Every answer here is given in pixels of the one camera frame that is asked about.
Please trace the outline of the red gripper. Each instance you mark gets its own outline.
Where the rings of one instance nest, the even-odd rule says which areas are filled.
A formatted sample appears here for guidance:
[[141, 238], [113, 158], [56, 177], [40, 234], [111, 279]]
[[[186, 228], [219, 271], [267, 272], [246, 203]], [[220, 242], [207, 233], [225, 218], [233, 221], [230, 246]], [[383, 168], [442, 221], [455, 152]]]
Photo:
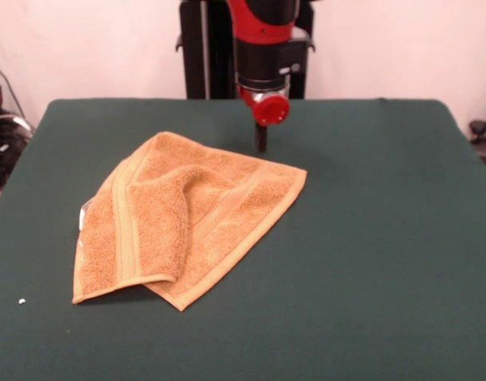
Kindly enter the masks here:
[[273, 90], [256, 90], [237, 85], [240, 99], [250, 108], [256, 121], [255, 142], [256, 149], [264, 154], [268, 146], [268, 128], [283, 122], [290, 110], [289, 105], [290, 84]]

